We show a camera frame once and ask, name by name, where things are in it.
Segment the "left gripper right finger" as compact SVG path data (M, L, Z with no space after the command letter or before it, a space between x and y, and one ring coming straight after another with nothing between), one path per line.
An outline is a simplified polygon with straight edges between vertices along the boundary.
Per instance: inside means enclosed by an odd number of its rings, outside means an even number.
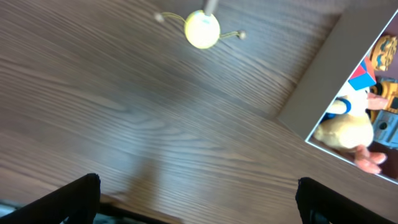
M394 224L309 177L298 180L295 200L303 224Z

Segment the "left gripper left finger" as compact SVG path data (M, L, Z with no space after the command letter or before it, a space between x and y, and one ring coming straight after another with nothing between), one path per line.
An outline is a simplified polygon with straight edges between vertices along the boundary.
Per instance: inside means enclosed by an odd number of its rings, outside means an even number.
M1 224L93 223L100 206L100 177L86 174L50 194L1 217Z

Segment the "plush duck toy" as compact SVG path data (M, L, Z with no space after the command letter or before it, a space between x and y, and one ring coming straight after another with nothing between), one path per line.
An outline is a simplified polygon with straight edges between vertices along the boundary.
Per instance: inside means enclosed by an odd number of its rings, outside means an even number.
M385 162L387 156L368 149L374 140L374 130L366 111L381 110L387 104L387 99L371 93L369 88L339 96L326 111L334 117L322 121L313 137L333 149L352 152L359 169L379 174L379 165Z

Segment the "yellow and grey toy truck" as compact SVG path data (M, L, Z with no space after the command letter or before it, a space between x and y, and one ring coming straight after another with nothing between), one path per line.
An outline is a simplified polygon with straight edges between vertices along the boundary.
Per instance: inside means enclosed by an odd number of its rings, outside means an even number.
M382 110L371 111L374 140L397 149L397 83L383 81L371 89L373 93L388 100L388 104Z

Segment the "colourful two-by-two puzzle cube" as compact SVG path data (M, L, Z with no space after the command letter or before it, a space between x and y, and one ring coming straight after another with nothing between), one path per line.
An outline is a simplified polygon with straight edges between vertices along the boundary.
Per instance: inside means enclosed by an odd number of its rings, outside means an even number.
M350 76L348 83L355 90L361 90L376 84L374 69L369 57L365 57Z

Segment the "round golden cookie toy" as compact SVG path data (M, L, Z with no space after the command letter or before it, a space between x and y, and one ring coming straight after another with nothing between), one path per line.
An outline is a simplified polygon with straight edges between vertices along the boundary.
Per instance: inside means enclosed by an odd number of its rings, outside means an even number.
M397 36L383 35L374 44L370 54L373 69L385 72L391 65L397 51Z

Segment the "yellow wooden rattle drum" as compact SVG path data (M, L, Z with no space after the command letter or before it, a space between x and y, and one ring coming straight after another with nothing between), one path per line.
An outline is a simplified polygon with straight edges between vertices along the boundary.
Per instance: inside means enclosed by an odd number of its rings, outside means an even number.
M157 12L154 18L158 22L164 22L166 18L174 18L183 22L183 32L188 42L197 49L209 49L220 39L237 37L240 40L246 38L244 30L221 33L220 23L214 15L219 0L207 0L203 9L192 12L187 18L171 12Z

